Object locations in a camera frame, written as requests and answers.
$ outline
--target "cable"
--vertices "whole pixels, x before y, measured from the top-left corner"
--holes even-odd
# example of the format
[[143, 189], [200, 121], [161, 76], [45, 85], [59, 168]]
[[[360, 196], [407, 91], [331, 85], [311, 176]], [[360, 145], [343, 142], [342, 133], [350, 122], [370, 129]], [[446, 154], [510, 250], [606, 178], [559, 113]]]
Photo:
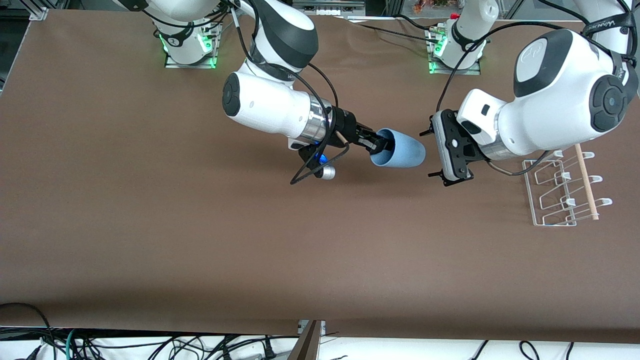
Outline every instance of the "cable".
[[160, 354], [160, 352], [162, 351], [162, 349], [164, 349], [165, 346], [169, 345], [169, 343], [171, 343], [173, 340], [176, 340], [178, 337], [174, 336], [171, 337], [169, 340], [166, 340], [164, 343], [160, 344], [160, 346], [155, 349], [151, 355], [149, 355], [147, 360], [155, 360], [155, 358], [158, 356], [158, 354]]
[[476, 354], [470, 360], [478, 360], [478, 357], [480, 357], [480, 354], [482, 354], [482, 350], [484, 350], [484, 347], [488, 342], [489, 340], [484, 340], [482, 344], [480, 344], [480, 347], [476, 351]]
[[295, 185], [295, 184], [299, 183], [300, 181], [302, 181], [302, 180], [304, 180], [304, 179], [308, 178], [309, 176], [311, 176], [311, 175], [315, 174], [316, 172], [318, 172], [318, 171], [322, 170], [324, 167], [326, 167], [326, 166], [328, 166], [328, 165], [331, 165], [331, 164], [332, 164], [332, 163], [334, 163], [336, 160], [338, 160], [339, 158], [343, 157], [343, 156], [344, 156], [348, 151], [349, 151], [349, 143], [345, 143], [345, 144], [344, 144], [344, 150], [343, 150], [340, 154], [338, 154], [338, 155], [336, 155], [336, 156], [332, 157], [331, 159], [327, 160], [327, 162], [326, 162], [326, 163], [324, 163], [324, 164], [322, 164], [322, 165], [318, 166], [317, 168], [315, 168], [315, 169], [313, 169], [313, 170], [311, 170], [311, 171], [307, 172], [306, 174], [304, 174], [304, 175], [300, 176], [300, 173], [302, 172], [302, 171], [300, 171], [300, 170], [304, 170], [304, 168], [307, 166], [307, 165], [304, 165], [304, 167], [302, 167], [302, 168], [301, 168], [301, 169], [296, 173], [296, 175], [291, 179], [291, 181], [289, 182], [289, 184], [291, 184], [291, 185]]
[[503, 173], [505, 175], [508, 175], [508, 176], [520, 176], [520, 175], [524, 175], [524, 174], [530, 172], [531, 170], [533, 170], [533, 168], [537, 167], [542, 162], [542, 160], [544, 160], [547, 157], [547, 155], [549, 155], [550, 153], [551, 152], [549, 150], [543, 152], [542, 155], [540, 155], [540, 157], [536, 161], [534, 161], [533, 164], [531, 164], [530, 167], [528, 167], [528, 168], [526, 168], [526, 169], [524, 169], [522, 171], [518, 171], [518, 172], [510, 172], [508, 170], [504, 170], [503, 168], [498, 167], [496, 164], [494, 164], [491, 160], [487, 160], [486, 163], [489, 164], [489, 166], [492, 169], [494, 169], [494, 170], [496, 170], [498, 172], [501, 172], [501, 173]]
[[[275, 339], [297, 339], [297, 338], [299, 338], [299, 336], [284, 336], [283, 335], [283, 336], [269, 336], [268, 338], [269, 338], [269, 340], [275, 340]], [[228, 346], [227, 347], [227, 352], [231, 352], [231, 351], [237, 350], [237, 349], [239, 349], [241, 347], [244, 347], [244, 346], [247, 346], [247, 345], [251, 345], [253, 343], [258, 343], [258, 342], [261, 343], [262, 341], [264, 341], [264, 339], [262, 339], [262, 338], [259, 338], [259, 339], [248, 339], [248, 340], [240, 341], [237, 344], [233, 344], [231, 346]], [[224, 354], [218, 356], [215, 360], [220, 360], [220, 359], [222, 359], [223, 356], [224, 356]]]
[[178, 24], [172, 24], [170, 22], [166, 22], [163, 20], [158, 19], [157, 17], [151, 15], [148, 11], [146, 10], [142, 10], [143, 13], [146, 13], [147, 16], [149, 16], [151, 19], [153, 19], [154, 21], [157, 21], [161, 24], [167, 25], [167, 26], [173, 26], [174, 28], [180, 28], [180, 29], [195, 29], [195, 28], [199, 28], [200, 26], [205, 26], [205, 25], [209, 25], [212, 22], [218, 20], [221, 16], [221, 14], [218, 14], [216, 17], [214, 17], [213, 19], [209, 19], [209, 21], [205, 21], [201, 24], [190, 24], [190, 25], [178, 25]]
[[587, 20], [587, 18], [585, 18], [584, 16], [580, 15], [579, 13], [577, 13], [577, 12], [575, 12], [573, 10], [569, 10], [569, 9], [563, 7], [563, 6], [560, 6], [558, 4], [554, 4], [554, 3], [550, 2], [550, 1], [547, 1], [547, 0], [538, 0], [538, 1], [543, 3], [543, 4], [545, 4], [545, 5], [547, 5], [547, 6], [551, 6], [552, 8], [555, 8], [557, 10], [560, 10], [560, 11], [564, 12], [564, 13], [567, 13], [567, 14], [575, 17], [576, 19], [582, 21], [585, 24], [589, 24], [589, 21]]
[[[3, 307], [12, 307], [12, 306], [21, 306], [21, 307], [27, 307], [33, 311], [35, 311], [36, 313], [38, 313], [38, 316], [42, 319], [42, 321], [44, 322], [44, 325], [47, 327], [47, 332], [49, 333], [49, 337], [51, 339], [51, 342], [54, 343], [55, 342], [55, 338], [53, 337], [53, 332], [51, 332], [51, 325], [49, 324], [49, 321], [47, 320], [47, 317], [44, 316], [44, 314], [42, 313], [42, 311], [31, 305], [31, 304], [27, 304], [26, 302], [5, 302], [4, 304], [0, 304], [0, 309], [2, 309]], [[54, 346], [53, 348], [53, 359], [57, 360], [58, 358], [58, 352], [56, 351], [56, 347]]]
[[[525, 345], [525, 344], [527, 344], [527, 345], [529, 345], [529, 347], [531, 347], [531, 350], [533, 350], [533, 353], [536, 355], [536, 358], [535, 358], [535, 359], [533, 359], [532, 357], [529, 357], [529, 356], [527, 355], [527, 353], [526, 353], [526, 352], [524, 352], [524, 348], [522, 347], [522, 345]], [[538, 351], [536, 350], [536, 348], [535, 348], [535, 347], [533, 347], [533, 344], [532, 344], [532, 343], [530, 343], [530, 342], [528, 342], [528, 341], [521, 341], [521, 342], [520, 342], [520, 344], [518, 344], [518, 347], [520, 347], [520, 353], [521, 353], [524, 357], [526, 357], [528, 360], [540, 360], [540, 356], [538, 355]]]
[[493, 35], [493, 34], [495, 34], [496, 32], [498, 32], [500, 30], [504, 30], [504, 29], [507, 29], [507, 28], [512, 28], [514, 26], [542, 26], [544, 28], [551, 28], [551, 29], [554, 29], [554, 30], [564, 29], [561, 26], [549, 24], [547, 22], [519, 21], [519, 22], [512, 22], [510, 24], [502, 25], [502, 26], [499, 26], [499, 27], [489, 31], [485, 36], [483, 36], [480, 39], [476, 40], [473, 43], [473, 45], [470, 46], [465, 51], [465, 53], [462, 55], [460, 60], [458, 60], [458, 63], [456, 64], [456, 66], [453, 69], [451, 69], [451, 75], [449, 75], [449, 79], [447, 80], [446, 84], [444, 85], [444, 88], [442, 89], [442, 94], [440, 95], [440, 99], [438, 100], [438, 105], [436, 107], [436, 112], [440, 111], [440, 107], [442, 105], [442, 100], [444, 100], [444, 96], [447, 93], [447, 89], [449, 88], [449, 85], [451, 84], [451, 80], [453, 80], [453, 76], [456, 74], [456, 71], [458, 71], [458, 69], [460, 68], [460, 65], [462, 64], [462, 61], [467, 57], [467, 55], [469, 55], [471, 52], [475, 51], [480, 46], [480, 44], [482, 44], [490, 35]]
[[573, 350], [574, 342], [569, 343], [569, 347], [566, 349], [566, 355], [564, 356], [564, 360], [569, 360], [569, 356], [571, 355], [571, 350]]
[[189, 344], [191, 344], [192, 342], [196, 341], [198, 338], [199, 338], [199, 336], [195, 336], [193, 339], [189, 340], [189, 341], [188, 341], [188, 342], [186, 342], [186, 343], [183, 343], [183, 344], [182, 344], [181, 346], [179, 346], [179, 347], [176, 347], [176, 346], [175, 346], [175, 344], [174, 344], [173, 349], [172, 349], [172, 354], [173, 354], [173, 355], [170, 355], [170, 356], [169, 356], [169, 360], [174, 360], [174, 359], [175, 359], [175, 356], [176, 356], [176, 355], [177, 355], [181, 350], [183, 350], [184, 348], [186, 348], [186, 347], [187, 347]]
[[[629, 8], [627, 3], [625, 3], [623, 0], [618, 0], [618, 4], [620, 5], [620, 7], [622, 7], [622, 10], [624, 10], [625, 13], [633, 13], [633, 11]], [[631, 32], [631, 51], [629, 52], [629, 55], [635, 56], [637, 51], [637, 46], [638, 46], [637, 28], [635, 26], [632, 26], [629, 28], [629, 30]]]
[[411, 24], [411, 25], [415, 26], [416, 28], [422, 29], [422, 30], [427, 30], [427, 31], [428, 31], [428, 30], [429, 30], [429, 28], [430, 28], [431, 26], [433, 26], [433, 25], [431, 25], [431, 26], [422, 26], [422, 25], [418, 24], [417, 22], [413, 21], [413, 19], [411, 19], [410, 17], [408, 17], [408, 16], [406, 16], [406, 15], [403, 15], [403, 14], [401, 14], [401, 13], [399, 13], [399, 14], [395, 14], [393, 17], [399, 17], [399, 18], [401, 18], [401, 19], [407, 20], [407, 21], [409, 22], [409, 24]]
[[405, 34], [405, 33], [398, 33], [397, 31], [387, 30], [387, 29], [383, 29], [383, 28], [377, 28], [375, 26], [370, 26], [370, 25], [365, 25], [365, 24], [358, 24], [358, 25], [362, 26], [363, 28], [369, 28], [369, 29], [373, 29], [373, 30], [384, 31], [386, 33], [399, 35], [401, 37], [414, 38], [414, 39], [418, 39], [418, 40], [422, 40], [422, 41], [426, 41], [426, 42], [432, 42], [434, 44], [438, 42], [436, 39], [430, 39], [430, 38], [426, 38], [426, 37], [417, 37], [415, 35], [409, 35], [409, 34]]
[[209, 352], [209, 355], [202, 360], [209, 360], [215, 353], [220, 351], [222, 347], [227, 346], [228, 343], [237, 339], [239, 335], [226, 335], [221, 342], [219, 342], [212, 350]]
[[160, 343], [148, 343], [148, 344], [135, 344], [135, 345], [122, 345], [122, 346], [109, 346], [109, 345], [93, 345], [93, 347], [97, 348], [134, 348], [134, 347], [152, 347], [155, 345], [161, 345], [164, 342]]
[[[253, 8], [253, 14], [255, 16], [255, 19], [254, 19], [255, 21], [253, 22], [253, 34], [252, 34], [252, 39], [255, 40], [256, 35], [258, 35], [258, 30], [260, 29], [260, 13], [258, 12], [258, 7], [255, 5], [253, 0], [247, 0], [247, 2], [249, 2], [249, 5], [251, 5], [251, 8]], [[240, 9], [240, 6], [237, 6], [235, 3], [229, 3], [228, 6], [229, 5], [232, 10], [234, 9], [234, 7], [237, 7], [238, 9]], [[239, 26], [237, 22], [237, 17], [234, 19], [234, 22]]]
[[333, 101], [335, 103], [335, 107], [339, 108], [340, 106], [338, 105], [338, 94], [335, 92], [335, 88], [333, 87], [333, 84], [331, 84], [331, 80], [329, 80], [329, 77], [327, 77], [327, 75], [325, 75], [324, 72], [322, 72], [322, 70], [320, 70], [314, 64], [309, 63], [309, 66], [311, 66], [311, 69], [314, 69], [315, 71], [317, 71], [318, 74], [320, 74], [320, 76], [324, 78], [326, 83], [329, 84], [329, 87], [331, 88], [331, 92], [333, 93]]
[[69, 335], [67, 336], [67, 342], [65, 343], [65, 353], [67, 354], [67, 360], [71, 360], [71, 351], [70, 351], [70, 347], [71, 347], [71, 340], [74, 337], [74, 332], [76, 332], [75, 329], [72, 329], [69, 332]]

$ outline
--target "wooden dowel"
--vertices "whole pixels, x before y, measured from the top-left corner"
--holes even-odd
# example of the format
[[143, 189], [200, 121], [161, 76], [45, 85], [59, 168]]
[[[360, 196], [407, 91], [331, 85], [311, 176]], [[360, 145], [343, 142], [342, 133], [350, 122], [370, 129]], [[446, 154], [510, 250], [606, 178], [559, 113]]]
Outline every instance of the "wooden dowel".
[[582, 173], [582, 182], [584, 183], [584, 192], [587, 194], [587, 202], [589, 203], [589, 210], [591, 211], [591, 219], [598, 220], [598, 210], [596, 209], [596, 200], [593, 198], [593, 192], [591, 191], [591, 182], [589, 181], [589, 174], [587, 173], [587, 165], [584, 163], [584, 156], [582, 155], [582, 147], [579, 143], [575, 144], [575, 152], [578, 154], [578, 164], [580, 165], [580, 172]]

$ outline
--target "black joint cap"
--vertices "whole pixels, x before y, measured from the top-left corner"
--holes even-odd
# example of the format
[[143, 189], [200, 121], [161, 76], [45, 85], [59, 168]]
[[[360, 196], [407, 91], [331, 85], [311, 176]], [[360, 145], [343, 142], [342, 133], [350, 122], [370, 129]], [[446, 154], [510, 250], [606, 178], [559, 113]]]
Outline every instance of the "black joint cap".
[[231, 73], [222, 90], [222, 108], [227, 116], [236, 116], [240, 112], [240, 81], [238, 75]]
[[613, 129], [622, 121], [627, 106], [622, 82], [612, 75], [602, 76], [591, 89], [591, 127], [599, 133]]

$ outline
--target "blue cup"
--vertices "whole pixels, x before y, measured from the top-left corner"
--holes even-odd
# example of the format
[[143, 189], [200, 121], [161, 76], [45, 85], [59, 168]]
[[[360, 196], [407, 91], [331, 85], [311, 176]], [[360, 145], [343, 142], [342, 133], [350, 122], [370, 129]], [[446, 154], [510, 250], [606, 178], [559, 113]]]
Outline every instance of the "blue cup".
[[382, 150], [371, 155], [371, 161], [377, 166], [407, 168], [424, 161], [427, 150], [418, 140], [389, 128], [380, 129], [377, 134], [396, 143], [393, 151]]

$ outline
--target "brown paper backdrop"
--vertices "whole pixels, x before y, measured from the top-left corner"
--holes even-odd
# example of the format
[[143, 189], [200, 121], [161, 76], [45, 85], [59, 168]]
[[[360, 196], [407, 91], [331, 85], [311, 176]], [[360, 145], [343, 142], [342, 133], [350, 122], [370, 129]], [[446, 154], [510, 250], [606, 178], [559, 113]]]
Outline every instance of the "brown paper backdrop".
[[[375, 129], [425, 130], [446, 77], [428, 74], [421, 42], [314, 22], [313, 62], [341, 107]], [[512, 99], [515, 57], [544, 31], [493, 36], [482, 76], [456, 78], [444, 105], [474, 87]], [[640, 101], [583, 146], [614, 205], [542, 229], [522, 178], [482, 163], [452, 188], [427, 178], [440, 169], [430, 137], [418, 168], [378, 168], [354, 147], [333, 181], [289, 186], [300, 159], [286, 139], [221, 109], [243, 58], [233, 28], [216, 70], [164, 69], [151, 32], [135, 13], [32, 23], [0, 97], [1, 301], [65, 327], [292, 333], [322, 318], [342, 336], [640, 341]]]

